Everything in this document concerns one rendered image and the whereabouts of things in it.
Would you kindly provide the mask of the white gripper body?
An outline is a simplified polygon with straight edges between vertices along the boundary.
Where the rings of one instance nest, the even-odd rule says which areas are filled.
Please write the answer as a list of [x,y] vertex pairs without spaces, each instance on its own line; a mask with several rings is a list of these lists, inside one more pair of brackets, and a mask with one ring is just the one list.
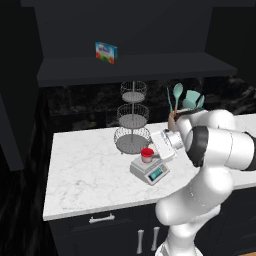
[[176,152],[171,145],[167,135],[163,131],[154,132],[151,134],[151,140],[164,162],[170,162],[176,157]]

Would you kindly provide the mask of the red-lidded jam jar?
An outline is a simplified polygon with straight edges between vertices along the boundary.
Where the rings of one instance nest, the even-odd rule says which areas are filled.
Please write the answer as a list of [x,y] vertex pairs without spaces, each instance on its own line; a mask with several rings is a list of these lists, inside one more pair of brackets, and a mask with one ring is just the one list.
[[144,163],[150,163],[152,161],[153,155],[154,151],[151,148],[143,148],[141,150],[141,160]]

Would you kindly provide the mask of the grey digital scale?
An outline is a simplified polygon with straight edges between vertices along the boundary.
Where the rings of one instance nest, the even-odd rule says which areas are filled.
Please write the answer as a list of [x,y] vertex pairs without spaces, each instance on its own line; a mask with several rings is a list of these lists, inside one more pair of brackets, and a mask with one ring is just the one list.
[[145,163],[140,157],[131,162],[130,172],[140,180],[153,186],[166,176],[170,170],[159,157],[153,157],[150,163]]

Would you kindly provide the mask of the black base cabinet run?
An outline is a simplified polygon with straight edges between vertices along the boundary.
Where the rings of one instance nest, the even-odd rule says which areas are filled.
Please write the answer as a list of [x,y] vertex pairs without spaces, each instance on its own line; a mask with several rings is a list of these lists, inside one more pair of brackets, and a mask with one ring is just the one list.
[[234,190],[197,233],[195,244],[203,256],[256,252],[256,187]]

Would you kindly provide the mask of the black cabinet door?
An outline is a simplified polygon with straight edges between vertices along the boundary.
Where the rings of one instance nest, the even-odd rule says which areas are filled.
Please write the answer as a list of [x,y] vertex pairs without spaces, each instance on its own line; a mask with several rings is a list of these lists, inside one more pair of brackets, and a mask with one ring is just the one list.
[[0,146],[9,169],[25,167],[43,60],[35,10],[0,0]]

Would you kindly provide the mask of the brown utensil pot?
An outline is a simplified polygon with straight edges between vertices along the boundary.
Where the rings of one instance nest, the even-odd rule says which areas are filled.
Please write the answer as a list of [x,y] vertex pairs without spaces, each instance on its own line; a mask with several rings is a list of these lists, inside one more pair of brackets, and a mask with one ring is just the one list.
[[176,123],[176,119],[179,117],[178,112],[171,112],[168,117],[168,129],[172,132],[179,130],[179,127]]

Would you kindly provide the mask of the teal spatula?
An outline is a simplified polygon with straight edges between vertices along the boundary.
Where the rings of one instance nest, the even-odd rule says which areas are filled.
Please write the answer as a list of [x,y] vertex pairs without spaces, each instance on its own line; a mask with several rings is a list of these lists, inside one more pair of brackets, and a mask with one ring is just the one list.
[[188,90],[186,92],[186,97],[182,101],[182,106],[184,109],[194,109],[196,107],[196,102],[200,97],[200,93],[194,90]]

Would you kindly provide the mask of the teal spoon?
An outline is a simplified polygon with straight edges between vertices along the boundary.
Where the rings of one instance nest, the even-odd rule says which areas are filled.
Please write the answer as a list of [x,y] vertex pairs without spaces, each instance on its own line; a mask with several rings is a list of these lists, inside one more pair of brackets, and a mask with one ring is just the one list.
[[176,84],[173,88],[173,95],[175,98],[175,109],[178,109],[178,102],[182,92],[183,92],[183,85],[181,83]]

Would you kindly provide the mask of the black drawer front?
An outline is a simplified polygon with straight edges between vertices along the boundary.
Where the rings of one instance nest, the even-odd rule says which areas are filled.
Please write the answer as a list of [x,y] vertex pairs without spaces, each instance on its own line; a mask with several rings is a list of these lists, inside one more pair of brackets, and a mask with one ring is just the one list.
[[[116,226],[127,223],[146,222],[150,217],[150,211],[153,205],[141,205],[123,209],[109,210],[80,216],[67,217],[49,222],[51,231],[55,237],[64,237],[67,235],[84,232],[87,230]],[[115,220],[103,221],[98,223],[89,223],[91,217],[107,217],[110,213],[115,215]]]

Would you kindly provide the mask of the black cupboard door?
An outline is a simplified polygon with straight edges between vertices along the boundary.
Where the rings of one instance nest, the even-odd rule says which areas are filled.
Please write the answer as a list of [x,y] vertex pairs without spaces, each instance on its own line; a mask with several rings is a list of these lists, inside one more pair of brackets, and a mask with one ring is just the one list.
[[153,228],[160,227],[158,239],[157,239],[157,248],[165,241],[168,234],[168,226],[164,226],[160,223],[151,223],[148,231],[148,256],[155,256],[156,251],[151,251],[152,241],[153,241]]
[[138,235],[142,228],[121,226],[77,235],[73,240],[75,256],[142,256],[137,255]]

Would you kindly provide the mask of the colourful food box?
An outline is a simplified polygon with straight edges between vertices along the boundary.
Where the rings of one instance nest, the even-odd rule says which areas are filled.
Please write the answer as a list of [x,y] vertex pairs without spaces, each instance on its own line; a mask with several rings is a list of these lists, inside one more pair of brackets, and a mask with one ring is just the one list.
[[108,62],[110,64],[114,64],[117,60],[118,48],[116,46],[103,42],[96,42],[95,51],[97,59]]

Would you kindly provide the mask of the black open wall cabinet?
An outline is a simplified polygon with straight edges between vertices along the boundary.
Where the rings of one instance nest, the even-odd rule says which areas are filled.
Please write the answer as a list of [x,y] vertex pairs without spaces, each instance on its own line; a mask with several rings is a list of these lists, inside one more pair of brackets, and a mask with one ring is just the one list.
[[[226,76],[236,68],[205,50],[212,0],[22,0],[35,10],[41,87]],[[114,64],[95,43],[118,48]]]

